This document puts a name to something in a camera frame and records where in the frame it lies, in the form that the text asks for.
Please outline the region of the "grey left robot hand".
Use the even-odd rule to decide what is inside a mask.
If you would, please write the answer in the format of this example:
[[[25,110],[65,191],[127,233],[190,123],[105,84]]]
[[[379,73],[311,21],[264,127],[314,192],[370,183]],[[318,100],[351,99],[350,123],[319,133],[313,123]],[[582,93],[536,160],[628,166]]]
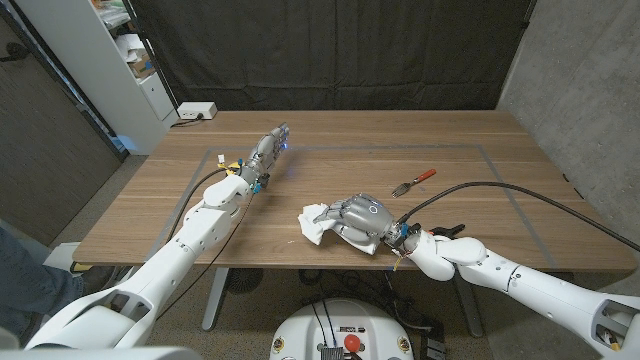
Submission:
[[[264,135],[243,162],[239,176],[251,188],[264,188],[268,183],[270,172],[281,153],[287,149],[289,126],[286,122]]]

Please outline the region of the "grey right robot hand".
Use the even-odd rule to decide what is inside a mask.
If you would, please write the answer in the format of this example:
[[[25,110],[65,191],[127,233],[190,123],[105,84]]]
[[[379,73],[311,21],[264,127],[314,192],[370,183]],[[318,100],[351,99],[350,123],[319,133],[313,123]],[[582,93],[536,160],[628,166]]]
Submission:
[[[313,220],[327,226],[353,246],[377,245],[396,231],[390,211],[374,197],[360,193],[329,205]]]

